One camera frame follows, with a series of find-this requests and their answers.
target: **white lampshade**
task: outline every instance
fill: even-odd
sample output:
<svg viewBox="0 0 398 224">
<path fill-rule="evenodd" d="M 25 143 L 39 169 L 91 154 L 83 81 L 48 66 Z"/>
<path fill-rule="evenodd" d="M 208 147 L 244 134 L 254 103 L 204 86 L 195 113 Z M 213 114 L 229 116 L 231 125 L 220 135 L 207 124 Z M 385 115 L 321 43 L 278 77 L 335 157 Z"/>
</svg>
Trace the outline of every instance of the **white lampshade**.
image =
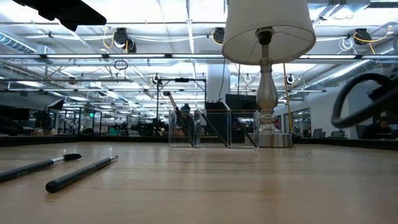
<svg viewBox="0 0 398 224">
<path fill-rule="evenodd" d="M 307 53 L 317 37 L 306 0 L 229 0 L 223 55 L 244 65 L 259 65 L 259 28 L 272 27 L 269 45 L 274 63 L 291 62 Z"/>
</svg>

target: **fluorescent light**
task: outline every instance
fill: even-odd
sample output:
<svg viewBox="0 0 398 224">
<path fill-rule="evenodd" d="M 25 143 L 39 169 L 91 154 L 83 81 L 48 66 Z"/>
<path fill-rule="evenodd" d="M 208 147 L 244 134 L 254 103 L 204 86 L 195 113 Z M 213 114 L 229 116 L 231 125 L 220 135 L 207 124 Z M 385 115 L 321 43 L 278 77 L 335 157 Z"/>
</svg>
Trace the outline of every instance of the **fluorescent light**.
<svg viewBox="0 0 398 224">
<path fill-rule="evenodd" d="M 8 91 L 40 91 L 39 89 L 7 89 Z"/>
<path fill-rule="evenodd" d="M 42 87 L 44 86 L 43 84 L 37 83 L 37 82 L 28 82 L 28 81 L 19 81 L 18 83 L 27 85 L 27 86 L 32 86 L 32 87 Z"/>
<path fill-rule="evenodd" d="M 356 55 L 309 55 L 309 59 L 354 59 Z"/>
<path fill-rule="evenodd" d="M 398 55 L 363 55 L 362 59 L 398 59 Z"/>
<path fill-rule="evenodd" d="M 59 96 L 59 97 L 64 97 L 62 94 L 56 93 L 56 92 L 51 92 L 51 94 L 55 95 L 55 96 Z"/>
<path fill-rule="evenodd" d="M 74 89 L 43 89 L 43 91 L 75 91 Z"/>
<path fill-rule="evenodd" d="M 24 55 L 0 55 L 0 58 L 40 58 L 40 55 L 36 54 L 24 54 Z"/>
<path fill-rule="evenodd" d="M 118 99 L 119 98 L 119 95 L 117 95 L 113 91 L 105 91 L 104 93 L 107 94 L 108 96 L 114 98 L 114 99 Z"/>
<path fill-rule="evenodd" d="M 88 54 L 88 55 L 80 55 L 80 54 L 73 54 L 73 55 L 47 55 L 48 58 L 102 58 L 102 55 L 96 54 Z"/>
<path fill-rule="evenodd" d="M 87 101 L 87 98 L 84 97 L 79 97 L 79 96 L 69 96 L 69 98 L 73 99 L 73 100 L 77 100 L 77 101 Z"/>
<path fill-rule="evenodd" d="M 164 54 L 110 54 L 110 58 L 164 58 Z"/>
<path fill-rule="evenodd" d="M 173 58 L 224 58 L 221 54 L 173 54 Z"/>
<path fill-rule="evenodd" d="M 103 89 L 77 89 L 77 91 L 107 91 Z"/>
</svg>

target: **office chair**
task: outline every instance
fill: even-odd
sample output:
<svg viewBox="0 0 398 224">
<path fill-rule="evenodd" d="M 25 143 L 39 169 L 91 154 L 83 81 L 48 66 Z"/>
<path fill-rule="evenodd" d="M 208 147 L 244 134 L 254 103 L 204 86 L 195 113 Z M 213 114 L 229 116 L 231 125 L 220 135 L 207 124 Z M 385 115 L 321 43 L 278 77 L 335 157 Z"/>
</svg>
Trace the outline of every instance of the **office chair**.
<svg viewBox="0 0 398 224">
<path fill-rule="evenodd" d="M 312 138 L 321 138 L 322 128 L 314 129 Z"/>
<path fill-rule="evenodd" d="M 355 126 L 356 128 L 356 134 L 358 135 L 358 139 L 362 139 L 362 134 L 366 128 L 366 125 L 357 125 Z"/>
<path fill-rule="evenodd" d="M 332 138 L 344 138 L 345 132 L 344 131 L 332 131 L 331 137 Z"/>
</svg>

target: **wooden table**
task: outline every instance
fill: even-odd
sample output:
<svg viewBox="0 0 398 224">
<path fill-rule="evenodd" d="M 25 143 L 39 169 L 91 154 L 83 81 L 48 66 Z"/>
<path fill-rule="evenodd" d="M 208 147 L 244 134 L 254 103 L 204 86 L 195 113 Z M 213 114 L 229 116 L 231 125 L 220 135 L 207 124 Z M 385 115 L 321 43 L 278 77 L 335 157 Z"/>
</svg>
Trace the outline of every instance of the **wooden table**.
<svg viewBox="0 0 398 224">
<path fill-rule="evenodd" d="M 0 148 L 0 170 L 82 153 L 0 184 L 0 223 L 397 223 L 398 152 L 321 145 L 225 151 L 77 142 Z M 117 154 L 48 194 L 45 184 Z"/>
</svg>

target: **white wall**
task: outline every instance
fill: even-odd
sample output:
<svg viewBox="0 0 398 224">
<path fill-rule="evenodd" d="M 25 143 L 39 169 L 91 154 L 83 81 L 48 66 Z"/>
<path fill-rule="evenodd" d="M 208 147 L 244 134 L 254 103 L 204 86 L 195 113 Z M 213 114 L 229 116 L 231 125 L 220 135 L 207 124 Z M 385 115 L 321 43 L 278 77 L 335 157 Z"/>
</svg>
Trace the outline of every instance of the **white wall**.
<svg viewBox="0 0 398 224">
<path fill-rule="evenodd" d="M 311 110 L 311 129 L 322 128 L 326 131 L 326 137 L 331 135 L 332 131 L 337 131 L 338 129 L 331 125 L 331 114 L 333 106 L 335 104 L 337 95 L 339 94 L 342 87 L 346 85 L 346 82 L 340 83 L 337 87 L 326 88 L 326 93 L 310 93 L 305 97 L 305 101 L 291 101 L 290 109 L 291 111 L 298 111 L 305 108 L 310 108 Z M 368 97 L 368 93 L 371 93 L 378 87 L 375 82 L 361 83 L 354 87 L 348 94 L 343 109 L 341 112 L 341 117 L 353 114 L 358 110 L 369 105 L 372 101 Z M 287 106 L 278 106 L 275 109 L 274 116 L 282 115 L 283 127 L 285 124 L 283 119 L 283 114 L 287 113 Z M 373 122 L 373 119 L 369 119 L 361 124 L 368 125 Z M 355 127 L 344 129 L 347 138 L 358 139 L 358 135 Z"/>
<path fill-rule="evenodd" d="M 330 136 L 332 131 L 338 131 L 337 128 L 331 125 L 331 112 L 333 109 L 333 105 L 337 98 L 338 92 L 341 90 L 341 87 L 330 87 L 326 88 L 326 93 L 310 93 L 305 97 L 305 101 L 291 101 L 290 109 L 291 111 L 298 111 L 305 108 L 310 108 L 311 110 L 311 130 L 317 128 L 322 128 L 323 131 L 326 131 L 326 136 Z M 274 116 L 282 115 L 288 113 L 287 106 L 278 106 L 275 109 Z M 342 116 L 346 116 L 348 114 L 348 101 L 346 100 L 343 105 L 343 111 L 341 112 Z"/>
</svg>

